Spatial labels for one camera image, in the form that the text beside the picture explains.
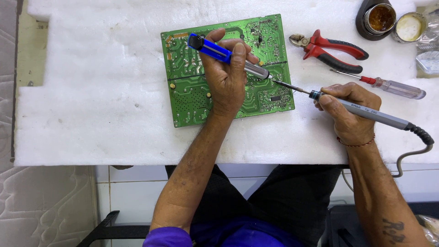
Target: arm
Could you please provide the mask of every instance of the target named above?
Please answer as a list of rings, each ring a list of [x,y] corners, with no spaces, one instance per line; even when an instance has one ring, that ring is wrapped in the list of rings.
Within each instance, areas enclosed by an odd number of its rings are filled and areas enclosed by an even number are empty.
[[[374,122],[349,113],[335,97],[379,110],[381,99],[377,95],[355,83],[324,87],[322,91],[330,95],[322,96],[316,107],[333,117],[335,132],[343,143],[362,145],[373,139]],[[429,247],[375,142],[346,149],[357,213],[372,246]]]
[[[225,29],[210,32],[206,39],[217,42]],[[209,181],[224,137],[244,102],[247,74],[246,58],[257,58],[241,39],[222,40],[218,45],[233,49],[230,66],[200,53],[205,76],[212,93],[213,109],[206,124],[175,168],[154,209],[150,230],[160,227],[179,227],[189,233],[195,210]]]

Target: forearm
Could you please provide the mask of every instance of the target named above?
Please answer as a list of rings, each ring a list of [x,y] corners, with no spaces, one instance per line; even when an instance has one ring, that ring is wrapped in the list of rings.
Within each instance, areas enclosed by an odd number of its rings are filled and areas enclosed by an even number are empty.
[[[189,232],[195,210],[232,120],[211,112],[162,190],[155,206],[151,230],[174,226]]]
[[[372,246],[429,246],[376,144],[347,149],[355,205]]]

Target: tattoo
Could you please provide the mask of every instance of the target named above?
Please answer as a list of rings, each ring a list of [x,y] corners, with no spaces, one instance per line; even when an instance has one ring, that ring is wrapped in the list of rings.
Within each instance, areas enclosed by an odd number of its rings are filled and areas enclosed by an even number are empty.
[[[397,234],[397,232],[395,231],[395,230],[397,231],[404,230],[403,222],[393,223],[390,222],[388,219],[383,219],[383,223],[388,224],[384,226],[384,229],[388,229],[388,230],[387,231],[384,230],[383,234],[392,238],[392,240],[389,240],[391,244],[402,243],[404,241],[406,236],[404,234]]]

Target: green circuit board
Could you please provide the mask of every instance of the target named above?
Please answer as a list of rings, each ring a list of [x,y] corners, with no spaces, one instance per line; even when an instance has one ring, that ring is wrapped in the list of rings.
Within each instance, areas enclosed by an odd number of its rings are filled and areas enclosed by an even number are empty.
[[[202,124],[212,109],[200,56],[187,39],[191,33],[206,36],[218,28],[226,30],[223,39],[241,38],[250,45],[274,80],[291,84],[280,14],[161,33],[174,127]],[[291,89],[250,74],[247,78],[244,104],[235,118],[294,109]]]

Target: dark pants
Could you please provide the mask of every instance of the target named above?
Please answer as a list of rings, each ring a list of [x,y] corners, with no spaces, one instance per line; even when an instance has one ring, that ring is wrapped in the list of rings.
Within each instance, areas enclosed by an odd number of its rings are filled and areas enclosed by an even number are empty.
[[[168,178],[175,167],[166,166]],[[192,223],[245,215],[276,225],[315,247],[339,176],[340,169],[334,167],[278,165],[246,200],[215,165]]]

